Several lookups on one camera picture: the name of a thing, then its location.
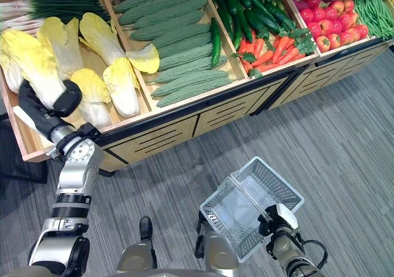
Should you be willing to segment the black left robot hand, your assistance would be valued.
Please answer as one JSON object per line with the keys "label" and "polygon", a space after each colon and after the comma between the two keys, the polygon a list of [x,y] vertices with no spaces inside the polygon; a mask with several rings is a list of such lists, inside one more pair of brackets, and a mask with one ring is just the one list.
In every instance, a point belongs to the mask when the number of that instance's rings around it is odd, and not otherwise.
{"label": "black left robot hand", "polygon": [[54,143],[56,130],[75,131],[75,127],[64,118],[74,112],[82,99],[82,92],[76,83],[68,79],[63,84],[65,91],[55,100],[52,108],[47,108],[40,101],[27,80],[22,82],[18,94],[18,107],[22,110],[20,119]]}

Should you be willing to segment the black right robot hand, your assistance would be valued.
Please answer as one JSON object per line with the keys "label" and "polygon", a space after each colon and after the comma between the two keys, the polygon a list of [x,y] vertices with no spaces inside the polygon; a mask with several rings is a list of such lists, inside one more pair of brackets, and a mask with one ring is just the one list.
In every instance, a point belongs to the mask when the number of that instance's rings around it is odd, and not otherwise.
{"label": "black right robot hand", "polygon": [[265,215],[270,219],[266,219],[264,215],[259,215],[259,234],[269,236],[274,234],[279,228],[289,228],[295,230],[299,227],[295,215],[284,204],[278,203],[271,205],[265,209]]}

